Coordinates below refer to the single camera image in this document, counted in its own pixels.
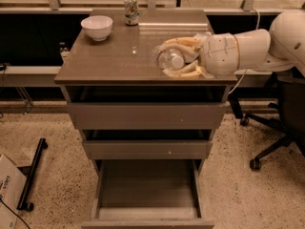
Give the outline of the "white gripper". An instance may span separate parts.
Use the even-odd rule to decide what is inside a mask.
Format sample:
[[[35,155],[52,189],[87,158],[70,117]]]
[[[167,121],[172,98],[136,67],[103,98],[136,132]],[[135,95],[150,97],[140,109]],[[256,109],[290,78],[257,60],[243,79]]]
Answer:
[[[199,37],[177,37],[163,42],[158,49],[159,52],[175,49],[190,58],[197,58],[202,46],[206,68],[199,66],[198,61],[195,60],[181,70],[165,69],[164,74],[169,77],[202,75],[209,78],[210,73],[214,76],[226,76],[237,70],[239,64],[238,46],[235,37],[230,33],[213,34],[205,41]]]

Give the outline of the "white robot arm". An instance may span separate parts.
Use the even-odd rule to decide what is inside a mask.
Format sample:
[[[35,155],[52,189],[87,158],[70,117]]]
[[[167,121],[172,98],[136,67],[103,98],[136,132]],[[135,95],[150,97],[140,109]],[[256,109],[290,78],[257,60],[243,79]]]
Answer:
[[[214,78],[240,70],[282,72],[292,67],[303,71],[305,11],[284,11],[267,30],[172,38],[155,48],[155,61],[169,77]]]

